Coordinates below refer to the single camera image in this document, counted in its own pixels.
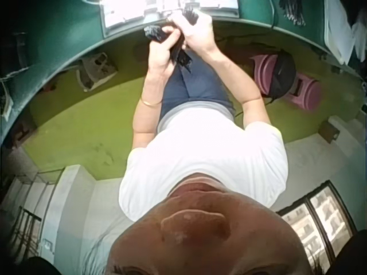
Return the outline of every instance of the white cloth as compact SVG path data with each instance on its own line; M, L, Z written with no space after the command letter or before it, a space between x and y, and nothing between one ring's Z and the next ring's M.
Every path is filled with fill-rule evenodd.
M245 131L220 104L186 103L171 110L146 148L131 151L119 204L132 221L164 200L183 178L203 173L270 207L286 188L281 133L254 122Z

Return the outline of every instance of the green desk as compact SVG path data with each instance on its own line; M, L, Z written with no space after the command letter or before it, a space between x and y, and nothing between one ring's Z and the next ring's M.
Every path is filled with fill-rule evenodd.
M273 0L276 10L277 31L295 36L319 48L326 54L329 51L323 41L323 2L304 1L305 27L294 26L283 17L279 0ZM272 11L269 0L239 0L240 19L235 22L247 23L268 28L272 24ZM1 118L0 133L2 144L10 127L33 96L60 70L92 49L128 32L141 30L134 26L105 39L101 26L100 8L80 0L35 1L24 9L14 22L14 31L28 34L29 63L31 67L9 82L11 98L14 101L8 121Z

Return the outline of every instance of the window frame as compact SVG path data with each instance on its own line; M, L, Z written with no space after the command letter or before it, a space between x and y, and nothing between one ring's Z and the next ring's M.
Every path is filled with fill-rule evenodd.
M322 240L323 245L325 247L326 255L327 255L327 257L329 259L329 263L331 265L335 261L334 249L333 249L333 246L332 246L329 238L327 237L327 232L326 232L325 228L323 227L322 222L321 222L318 214L316 213L316 209L313 206L313 204L311 203L311 198L315 197L317 194L319 194L321 191L323 191L326 188L329 188L331 190L331 192L333 193L333 195L335 197L335 200L339 204L339 206L340 206L340 208L341 208L341 210L344 214L344 217L346 218L345 222L348 223L348 226L350 228L352 236L355 235L357 233L357 228L354 224L352 216L349 214L342 198L339 195L338 190L335 188L335 186L333 185L333 183L330 180L327 180L326 182L322 183L319 187L317 187L313 191L309 192L305 196L301 197L301 199L298 199L297 201L292 203L292 205L287 206L287 207L279 210L276 213L278 215L280 215L281 217L283 217L286 214L288 214L288 213L292 212L293 210L295 210L297 207L299 207L301 205L305 205L307 207L312 219L315 222L316 228L319 231L319 234L321 236L321 240Z

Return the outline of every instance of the bracelet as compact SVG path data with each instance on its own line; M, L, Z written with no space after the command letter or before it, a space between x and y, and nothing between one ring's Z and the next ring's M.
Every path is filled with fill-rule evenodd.
M160 103L162 103L163 99L162 99L160 102L155 103L155 104L150 104L149 102L144 101L142 97L140 97L140 101L141 101L144 105L146 105L146 106L148 106L148 107L156 107L156 106L160 105Z

